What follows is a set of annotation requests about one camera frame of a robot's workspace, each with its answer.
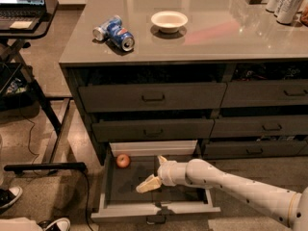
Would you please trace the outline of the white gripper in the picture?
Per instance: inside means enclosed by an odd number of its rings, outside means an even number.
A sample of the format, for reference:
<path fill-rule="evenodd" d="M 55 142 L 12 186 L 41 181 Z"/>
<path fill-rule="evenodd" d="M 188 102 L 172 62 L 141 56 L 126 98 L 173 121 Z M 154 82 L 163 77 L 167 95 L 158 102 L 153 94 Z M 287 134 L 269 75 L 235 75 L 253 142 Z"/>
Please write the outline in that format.
<path fill-rule="evenodd" d="M 151 174 L 138 186 L 138 193 L 147 193 L 159 189 L 161 185 L 176 186 L 186 185 L 186 163 L 178 163 L 176 161 L 168 161 L 162 155 L 157 156 L 160 167 L 158 168 L 158 176 Z"/>

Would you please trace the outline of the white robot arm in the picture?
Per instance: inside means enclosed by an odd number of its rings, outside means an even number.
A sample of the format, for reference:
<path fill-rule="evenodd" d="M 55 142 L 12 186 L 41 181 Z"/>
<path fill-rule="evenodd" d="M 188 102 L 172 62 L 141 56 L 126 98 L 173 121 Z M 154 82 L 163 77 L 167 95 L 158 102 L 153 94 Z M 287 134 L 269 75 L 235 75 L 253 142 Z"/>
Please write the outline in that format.
<path fill-rule="evenodd" d="M 150 192 L 162 185 L 202 189 L 214 187 L 292 231 L 308 231 L 308 189 L 303 193 L 282 189 L 221 171 L 201 159 L 178 163 L 159 156 L 158 160 L 157 175 L 152 174 L 141 182 L 136 187 L 138 193 Z"/>

